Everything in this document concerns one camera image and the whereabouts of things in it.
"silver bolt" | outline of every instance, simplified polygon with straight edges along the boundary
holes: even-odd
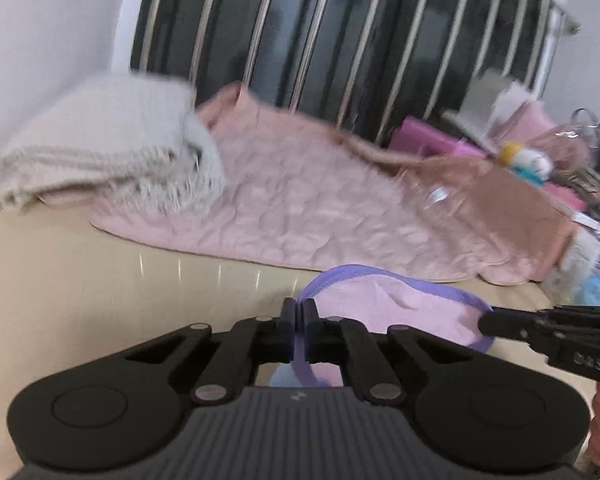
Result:
[[[369,393],[375,399],[394,400],[402,395],[402,389],[396,384],[379,383],[369,388]]]
[[[220,400],[226,395],[226,388],[220,384],[205,384],[196,388],[195,393],[200,400]]]

